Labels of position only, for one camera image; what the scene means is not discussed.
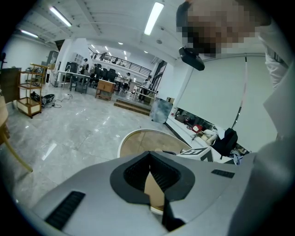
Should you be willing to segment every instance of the staircase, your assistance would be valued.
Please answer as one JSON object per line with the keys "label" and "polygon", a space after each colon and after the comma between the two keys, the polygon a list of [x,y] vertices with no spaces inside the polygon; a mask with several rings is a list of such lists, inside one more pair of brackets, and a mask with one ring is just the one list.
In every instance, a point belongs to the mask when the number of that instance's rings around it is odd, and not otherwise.
{"label": "staircase", "polygon": [[135,104],[132,104],[132,103],[120,100],[120,99],[117,99],[114,102],[114,106],[117,106],[117,107],[120,107],[120,108],[123,108],[123,109],[127,109],[127,110],[130,110],[130,111],[133,111],[133,112],[137,112],[137,113],[140,113],[140,114],[144,114],[144,115],[147,115],[147,116],[149,116],[149,113],[151,112],[151,109],[149,109],[149,108],[145,108],[145,107],[142,107],[142,106],[139,106],[139,105],[135,105]]}

